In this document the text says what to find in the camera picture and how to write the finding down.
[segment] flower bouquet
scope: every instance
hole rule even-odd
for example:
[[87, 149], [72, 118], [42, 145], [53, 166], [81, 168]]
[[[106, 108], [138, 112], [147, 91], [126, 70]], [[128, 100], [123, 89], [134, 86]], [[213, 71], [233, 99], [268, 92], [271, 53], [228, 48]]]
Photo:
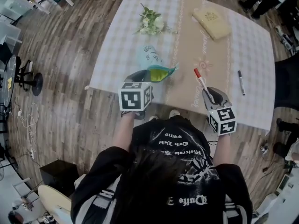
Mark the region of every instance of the flower bouquet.
[[144, 8], [140, 19], [140, 28], [137, 32], [141, 34], [156, 35], [161, 34], [165, 29], [171, 31], [171, 29], [164, 24], [163, 18], [160, 13], [149, 10], [142, 3]]

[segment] white flower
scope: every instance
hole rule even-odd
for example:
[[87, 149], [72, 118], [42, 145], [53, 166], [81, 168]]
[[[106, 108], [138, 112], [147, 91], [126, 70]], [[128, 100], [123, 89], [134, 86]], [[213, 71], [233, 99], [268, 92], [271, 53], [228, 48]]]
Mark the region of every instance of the white flower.
[[159, 30], [162, 30], [164, 28], [164, 22], [161, 16], [155, 19], [154, 26], [156, 26]]
[[145, 17], [143, 20], [142, 20], [142, 22], [144, 23], [144, 24], [149, 24], [149, 22], [150, 22], [150, 20], [149, 20], [149, 18], [147, 18], [147, 17]]
[[148, 31], [147, 28], [141, 28], [141, 29], [140, 29], [140, 33], [141, 33], [141, 34], [146, 34], [147, 31]]

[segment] red marker cap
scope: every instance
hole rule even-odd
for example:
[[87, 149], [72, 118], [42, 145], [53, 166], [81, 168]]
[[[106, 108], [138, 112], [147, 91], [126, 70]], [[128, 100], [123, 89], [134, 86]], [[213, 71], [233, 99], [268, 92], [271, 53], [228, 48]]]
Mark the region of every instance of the red marker cap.
[[195, 72], [197, 78], [201, 78], [200, 72], [198, 71], [197, 68], [194, 69], [194, 72]]

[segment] dark hair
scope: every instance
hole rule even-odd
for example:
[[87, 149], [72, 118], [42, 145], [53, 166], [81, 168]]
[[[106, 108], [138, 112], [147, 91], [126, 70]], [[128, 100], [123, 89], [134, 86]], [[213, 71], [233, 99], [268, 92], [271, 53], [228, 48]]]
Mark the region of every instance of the dark hair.
[[15, 213], [13, 211], [10, 211], [8, 214], [8, 219], [10, 221], [11, 224], [22, 224], [22, 222], [20, 222], [16, 217], [15, 217]]
[[111, 223], [152, 223], [167, 205], [186, 163], [173, 156], [140, 148], [122, 173]]

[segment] marker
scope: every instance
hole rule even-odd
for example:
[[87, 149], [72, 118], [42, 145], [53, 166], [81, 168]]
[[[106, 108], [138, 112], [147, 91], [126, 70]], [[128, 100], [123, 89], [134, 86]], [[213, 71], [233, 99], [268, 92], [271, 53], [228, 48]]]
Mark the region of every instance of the marker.
[[245, 93], [245, 88], [244, 88], [244, 84], [243, 84], [243, 77], [242, 77], [242, 74], [241, 74], [241, 71], [240, 71], [240, 70], [238, 71], [238, 74], [239, 74], [239, 80], [240, 80], [240, 85], [241, 85], [241, 91], [242, 91], [242, 94], [243, 94], [243, 95], [246, 95], [246, 93]]
[[194, 69], [194, 72], [195, 72], [197, 79], [199, 80], [201, 86], [204, 88], [204, 90], [208, 93], [209, 97], [211, 98], [212, 96], [211, 96], [210, 92], [207, 90], [206, 84], [204, 83], [200, 72], [198, 71], [197, 68]]

